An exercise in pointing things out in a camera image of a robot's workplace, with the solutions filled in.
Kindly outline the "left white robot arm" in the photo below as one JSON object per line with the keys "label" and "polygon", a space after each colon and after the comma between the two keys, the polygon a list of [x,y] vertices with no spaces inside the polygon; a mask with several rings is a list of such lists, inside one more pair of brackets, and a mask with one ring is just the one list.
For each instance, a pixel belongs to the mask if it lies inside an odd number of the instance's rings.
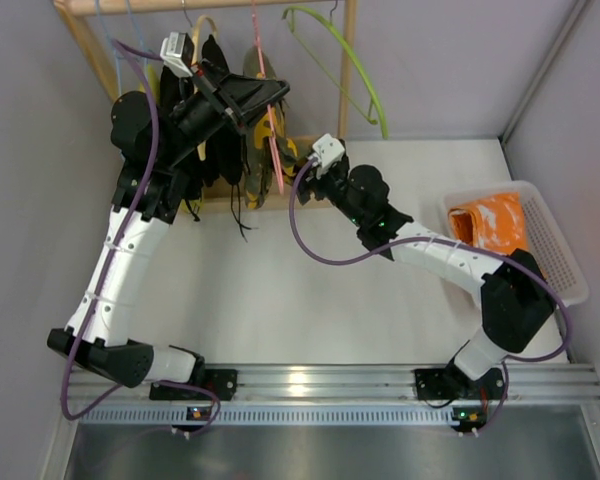
{"label": "left white robot arm", "polygon": [[166,110],[141,91],[111,109],[111,142],[124,157],[109,225],[83,298],[48,347],[85,370],[125,387],[143,382],[192,383],[203,358],[177,348],[134,341],[129,326],[152,255],[174,223],[180,203],[201,186],[197,148],[219,130],[245,133],[288,82],[224,72],[203,60],[180,72],[197,92]]}

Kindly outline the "camouflage trousers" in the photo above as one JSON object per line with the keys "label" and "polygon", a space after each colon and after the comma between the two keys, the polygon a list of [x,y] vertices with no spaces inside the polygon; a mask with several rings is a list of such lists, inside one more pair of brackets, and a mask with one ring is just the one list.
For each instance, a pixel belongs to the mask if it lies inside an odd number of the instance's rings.
{"label": "camouflage trousers", "polygon": [[286,184],[293,183],[310,150],[308,140],[293,139],[287,134],[283,102],[277,103],[271,110],[274,127],[270,126],[269,115],[265,113],[245,138],[244,203],[251,210],[264,205],[274,180],[274,157],[270,146],[272,132],[276,135],[281,174]]}

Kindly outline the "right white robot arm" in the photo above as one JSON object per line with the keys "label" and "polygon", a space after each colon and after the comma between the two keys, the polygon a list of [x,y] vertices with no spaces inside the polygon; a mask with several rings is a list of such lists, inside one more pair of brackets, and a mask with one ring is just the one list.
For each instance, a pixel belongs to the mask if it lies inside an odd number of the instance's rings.
{"label": "right white robot arm", "polygon": [[481,325],[442,368],[416,372],[421,401],[469,399],[505,358],[523,352],[554,314],[557,300],[533,255],[508,255],[471,247],[428,229],[389,202],[389,187],[371,165],[351,166],[343,143],[326,134],[316,140],[297,174],[293,196],[328,200],[355,227],[368,255],[421,267],[467,292]]}

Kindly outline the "pink wire hanger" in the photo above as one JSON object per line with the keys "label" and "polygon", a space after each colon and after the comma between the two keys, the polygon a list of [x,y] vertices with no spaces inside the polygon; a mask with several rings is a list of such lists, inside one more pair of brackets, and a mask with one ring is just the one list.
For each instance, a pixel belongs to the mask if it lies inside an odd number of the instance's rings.
{"label": "pink wire hanger", "polygon": [[[260,36],[255,0],[250,1],[250,8],[251,8],[252,24],[253,24],[253,29],[254,29],[254,45],[256,47],[258,64],[259,64],[259,73],[263,79],[266,79],[266,68],[265,68],[264,55],[263,55],[263,50],[262,50],[262,45],[261,45],[261,36]],[[276,140],[275,116],[273,114],[273,110],[272,110],[271,106],[267,107],[267,118],[269,120],[270,134],[269,134],[268,140],[269,140],[270,151],[271,151],[271,155],[272,155],[274,174],[275,174],[279,194],[283,195],[285,183],[284,183],[284,178],[283,178],[283,173],[282,173],[280,154],[279,154],[277,140]]]}

